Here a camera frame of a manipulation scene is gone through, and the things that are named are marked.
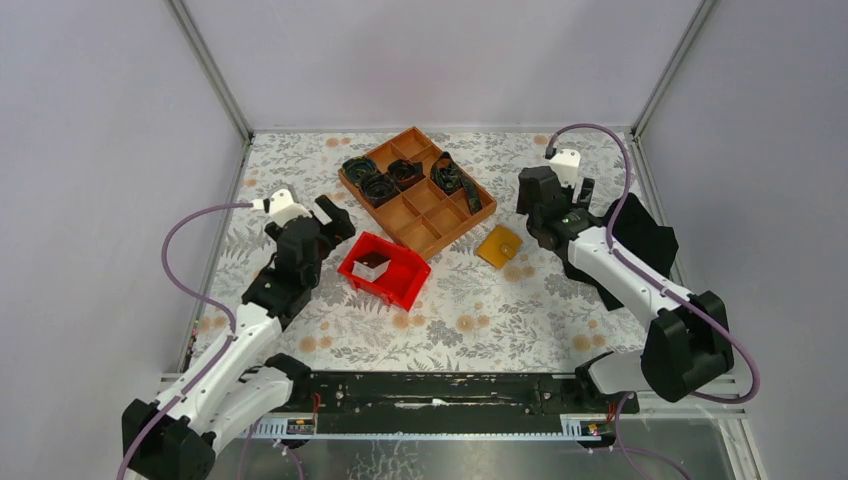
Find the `yellow leather card holder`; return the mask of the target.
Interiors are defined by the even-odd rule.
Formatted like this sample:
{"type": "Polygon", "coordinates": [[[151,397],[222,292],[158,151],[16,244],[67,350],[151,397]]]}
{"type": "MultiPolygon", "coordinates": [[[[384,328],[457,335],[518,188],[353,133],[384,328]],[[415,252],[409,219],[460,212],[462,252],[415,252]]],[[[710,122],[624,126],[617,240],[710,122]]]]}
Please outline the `yellow leather card holder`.
{"type": "Polygon", "coordinates": [[[504,225],[496,225],[477,247],[475,254],[496,270],[502,269],[520,249],[523,241],[504,225]]]}

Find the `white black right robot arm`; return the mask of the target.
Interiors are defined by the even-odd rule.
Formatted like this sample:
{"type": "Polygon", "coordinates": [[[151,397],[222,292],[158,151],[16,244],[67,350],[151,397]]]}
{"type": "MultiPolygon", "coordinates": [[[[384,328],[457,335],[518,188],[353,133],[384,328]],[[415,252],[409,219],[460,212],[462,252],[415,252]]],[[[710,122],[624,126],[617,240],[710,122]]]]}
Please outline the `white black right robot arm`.
{"type": "Polygon", "coordinates": [[[576,368],[575,402],[597,412],[613,394],[651,390],[676,402],[729,372],[735,363],[724,302],[668,279],[677,252],[674,232],[657,224],[634,194],[597,217],[588,210],[594,182],[561,186],[548,166],[518,175],[517,211],[530,235],[562,260],[566,276],[595,287],[604,305],[626,308],[647,333],[625,353],[605,353],[576,368]]]}

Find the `dark brown credit card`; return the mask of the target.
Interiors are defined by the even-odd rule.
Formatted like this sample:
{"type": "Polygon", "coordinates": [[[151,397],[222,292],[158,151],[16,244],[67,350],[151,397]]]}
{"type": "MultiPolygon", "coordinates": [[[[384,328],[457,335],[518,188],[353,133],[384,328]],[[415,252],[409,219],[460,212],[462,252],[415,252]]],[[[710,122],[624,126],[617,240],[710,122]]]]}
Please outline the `dark brown credit card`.
{"type": "Polygon", "coordinates": [[[379,252],[368,252],[357,257],[355,261],[369,269],[377,269],[382,265],[388,263],[390,261],[390,258],[379,252]]]}

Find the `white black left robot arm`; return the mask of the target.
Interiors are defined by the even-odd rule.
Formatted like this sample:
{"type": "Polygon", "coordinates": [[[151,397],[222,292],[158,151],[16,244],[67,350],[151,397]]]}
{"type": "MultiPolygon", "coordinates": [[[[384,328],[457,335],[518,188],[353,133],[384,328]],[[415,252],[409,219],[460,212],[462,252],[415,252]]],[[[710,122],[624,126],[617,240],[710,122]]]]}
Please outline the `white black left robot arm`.
{"type": "Polygon", "coordinates": [[[265,366],[240,383],[257,354],[276,339],[306,307],[319,285],[322,263],[356,232],[349,213],[321,195],[313,211],[281,188],[264,199],[234,203],[267,214],[266,233],[276,252],[242,294],[240,305],[221,310],[227,328],[157,397],[132,401],[121,418],[123,458],[116,474],[146,479],[205,479],[221,450],[281,406],[296,411],[309,401],[307,367],[291,360],[265,366]]]}

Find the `white credit card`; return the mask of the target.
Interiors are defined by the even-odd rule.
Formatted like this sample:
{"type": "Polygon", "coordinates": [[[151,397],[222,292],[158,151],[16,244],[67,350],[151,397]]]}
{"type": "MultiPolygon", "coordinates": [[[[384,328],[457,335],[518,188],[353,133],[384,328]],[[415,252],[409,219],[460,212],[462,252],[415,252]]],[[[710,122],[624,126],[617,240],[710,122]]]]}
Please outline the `white credit card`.
{"type": "Polygon", "coordinates": [[[388,263],[382,265],[381,267],[377,268],[377,269],[369,269],[369,268],[365,267],[364,265],[359,264],[356,261],[354,261],[353,268],[352,268],[352,275],[357,277],[357,278],[360,278],[364,281],[374,283],[376,280],[378,280],[381,276],[383,276],[388,271],[389,266],[390,266],[390,261],[388,263]]]}

